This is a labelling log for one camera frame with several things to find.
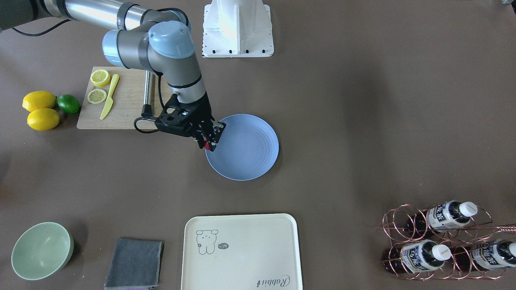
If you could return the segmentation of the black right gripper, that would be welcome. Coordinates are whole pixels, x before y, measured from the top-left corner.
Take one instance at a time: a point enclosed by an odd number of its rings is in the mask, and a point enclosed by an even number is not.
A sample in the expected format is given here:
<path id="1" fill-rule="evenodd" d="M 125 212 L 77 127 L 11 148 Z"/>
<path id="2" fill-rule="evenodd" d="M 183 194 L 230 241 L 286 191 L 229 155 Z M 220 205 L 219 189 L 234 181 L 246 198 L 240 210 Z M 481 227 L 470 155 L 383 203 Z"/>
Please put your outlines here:
<path id="1" fill-rule="evenodd" d="M 211 143 L 210 151 L 214 151 L 226 128 L 226 124 L 222 121 L 214 121 L 212 108 L 206 92 L 199 100 L 194 101 L 189 106 L 189 123 L 191 124 L 192 131 L 198 131 L 199 148 L 205 149 L 205 140 L 208 140 Z"/>

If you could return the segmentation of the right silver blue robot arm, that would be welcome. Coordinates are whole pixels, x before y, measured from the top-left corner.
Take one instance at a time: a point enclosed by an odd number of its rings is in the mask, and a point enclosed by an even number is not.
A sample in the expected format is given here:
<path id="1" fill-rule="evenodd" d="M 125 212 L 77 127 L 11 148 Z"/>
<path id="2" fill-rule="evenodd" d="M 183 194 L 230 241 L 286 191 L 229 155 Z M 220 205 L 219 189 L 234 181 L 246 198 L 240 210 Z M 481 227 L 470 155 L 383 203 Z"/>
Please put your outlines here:
<path id="1" fill-rule="evenodd" d="M 102 41 L 115 66 L 146 70 L 164 77 L 173 94 L 158 117 L 144 104 L 141 119 L 156 131 L 191 137 L 199 148 L 214 151 L 225 123 L 212 116 L 190 21 L 177 8 L 153 10 L 123 0 L 2 0 L 1 30 L 55 17 L 91 23 L 108 30 Z"/>

